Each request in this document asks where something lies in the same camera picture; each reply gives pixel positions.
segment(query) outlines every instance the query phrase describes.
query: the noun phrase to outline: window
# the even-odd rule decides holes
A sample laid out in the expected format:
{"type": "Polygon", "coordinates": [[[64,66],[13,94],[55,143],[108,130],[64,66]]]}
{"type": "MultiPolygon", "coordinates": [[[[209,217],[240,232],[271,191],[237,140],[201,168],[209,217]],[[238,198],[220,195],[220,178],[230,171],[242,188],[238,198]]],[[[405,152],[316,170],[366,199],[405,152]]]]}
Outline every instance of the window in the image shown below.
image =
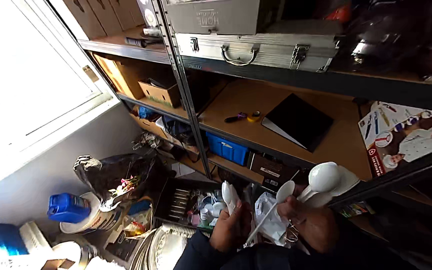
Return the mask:
{"type": "Polygon", "coordinates": [[[117,102],[85,66],[94,70],[44,0],[0,0],[0,157],[25,151],[106,101],[117,102]]]}

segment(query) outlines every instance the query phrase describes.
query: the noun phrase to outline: hand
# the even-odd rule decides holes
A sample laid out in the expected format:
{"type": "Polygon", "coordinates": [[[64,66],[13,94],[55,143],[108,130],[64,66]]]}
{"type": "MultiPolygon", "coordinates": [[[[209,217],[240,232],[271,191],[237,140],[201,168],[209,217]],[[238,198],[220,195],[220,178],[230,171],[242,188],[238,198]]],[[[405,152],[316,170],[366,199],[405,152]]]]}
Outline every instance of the hand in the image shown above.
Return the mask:
{"type": "Polygon", "coordinates": [[[291,220],[304,240],[319,253],[328,252],[339,239],[333,211],[327,207],[309,208],[294,196],[277,206],[280,217],[291,220]]]}
{"type": "Polygon", "coordinates": [[[231,215],[227,208],[224,209],[219,214],[209,244],[221,252],[241,246],[251,231],[252,218],[251,206],[247,202],[238,201],[231,215]]]}

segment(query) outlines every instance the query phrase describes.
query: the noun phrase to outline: black plastic bag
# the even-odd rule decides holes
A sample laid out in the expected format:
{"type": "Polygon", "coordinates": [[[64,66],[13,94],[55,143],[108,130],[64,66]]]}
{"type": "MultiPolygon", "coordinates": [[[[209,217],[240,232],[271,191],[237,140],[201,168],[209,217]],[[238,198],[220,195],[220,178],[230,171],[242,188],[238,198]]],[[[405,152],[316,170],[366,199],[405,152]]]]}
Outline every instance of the black plastic bag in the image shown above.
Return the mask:
{"type": "Polygon", "coordinates": [[[111,199],[112,192],[109,190],[117,189],[122,184],[122,179],[131,176],[139,176],[141,180],[135,189],[127,193],[124,198],[132,199],[142,196],[150,196],[161,191],[166,182],[169,172],[163,166],[161,160],[156,155],[141,156],[138,154],[124,154],[110,156],[101,160],[89,155],[79,156],[74,164],[74,172],[78,178],[85,183],[91,191],[102,201],[111,199]]]}

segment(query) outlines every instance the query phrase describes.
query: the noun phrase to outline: black binder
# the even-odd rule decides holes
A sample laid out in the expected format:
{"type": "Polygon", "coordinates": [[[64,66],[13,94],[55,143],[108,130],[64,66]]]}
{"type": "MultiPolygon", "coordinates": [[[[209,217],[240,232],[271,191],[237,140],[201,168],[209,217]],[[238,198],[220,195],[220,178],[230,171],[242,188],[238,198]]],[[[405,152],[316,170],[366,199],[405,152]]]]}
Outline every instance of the black binder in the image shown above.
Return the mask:
{"type": "Polygon", "coordinates": [[[262,119],[261,125],[313,152],[324,138],[333,119],[303,101],[288,95],[262,119]]]}

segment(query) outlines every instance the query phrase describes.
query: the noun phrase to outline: metal case handle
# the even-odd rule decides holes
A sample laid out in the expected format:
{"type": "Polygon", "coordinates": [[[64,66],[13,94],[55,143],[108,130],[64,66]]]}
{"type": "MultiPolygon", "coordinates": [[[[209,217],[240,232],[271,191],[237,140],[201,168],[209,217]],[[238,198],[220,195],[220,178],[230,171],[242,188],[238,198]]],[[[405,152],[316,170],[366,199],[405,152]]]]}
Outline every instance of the metal case handle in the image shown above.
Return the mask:
{"type": "Polygon", "coordinates": [[[256,54],[258,53],[258,49],[256,48],[251,48],[250,53],[252,53],[252,57],[251,60],[249,60],[248,62],[242,62],[239,60],[239,57],[236,60],[230,60],[226,57],[226,51],[228,50],[228,46],[221,46],[221,55],[223,56],[224,61],[226,61],[227,63],[231,64],[231,65],[235,65],[235,66],[246,66],[251,64],[255,59],[256,59],[256,54]]]}

